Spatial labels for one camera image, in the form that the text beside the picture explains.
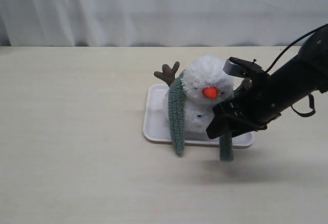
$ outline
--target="table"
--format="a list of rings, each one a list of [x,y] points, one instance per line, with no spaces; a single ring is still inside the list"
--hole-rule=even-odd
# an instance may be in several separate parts
[[[0,223],[326,223],[326,94],[313,117],[285,110],[233,162],[203,147],[177,158],[142,134],[163,63],[216,54],[266,68],[281,49],[1,47]]]

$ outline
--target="white backdrop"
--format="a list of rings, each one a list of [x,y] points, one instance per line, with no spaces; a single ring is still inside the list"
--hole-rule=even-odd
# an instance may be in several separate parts
[[[13,46],[286,45],[328,21],[328,0],[0,0]]]

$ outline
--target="black cable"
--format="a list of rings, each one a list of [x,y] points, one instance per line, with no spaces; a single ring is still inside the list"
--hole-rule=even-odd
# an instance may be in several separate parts
[[[323,26],[321,26],[321,27],[318,27],[318,28],[316,28],[316,29],[314,29],[314,30],[312,30],[311,32],[308,32],[307,34],[305,34],[305,35],[303,35],[302,37],[299,37],[297,40],[295,40],[294,42],[292,42],[291,44],[289,44],[277,57],[276,57],[276,59],[272,62],[272,64],[268,67],[268,69],[265,71],[266,73],[268,73],[272,68],[273,68],[273,66],[275,66],[275,64],[278,62],[278,60],[281,58],[281,56],[282,55],[284,55],[285,54],[285,52],[287,52],[287,50],[290,48],[290,47],[292,47],[293,45],[295,45],[297,42],[299,42],[299,41],[301,41],[302,39],[304,39],[304,38],[306,38],[306,37],[308,37],[309,35],[311,35],[311,34],[313,34],[313,33],[315,33],[315,32],[317,32],[317,31],[319,31],[320,29],[322,29],[322,28],[325,28],[325,27],[327,27],[328,26],[328,24],[325,24],[325,25],[323,25]]]

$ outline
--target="white fluffy snowman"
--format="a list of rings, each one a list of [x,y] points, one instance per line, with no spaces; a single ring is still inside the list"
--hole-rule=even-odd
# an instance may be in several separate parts
[[[204,133],[214,118],[212,108],[230,98],[233,94],[233,78],[223,71],[225,60],[213,55],[204,55],[192,62],[180,75],[180,98],[176,103],[184,103],[184,131]],[[169,116],[169,95],[163,100],[163,111]]]

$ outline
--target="white curtain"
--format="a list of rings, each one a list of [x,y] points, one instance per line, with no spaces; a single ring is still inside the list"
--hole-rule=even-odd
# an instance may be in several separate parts
[[[0,0],[12,46],[286,45],[328,21],[328,0]]]

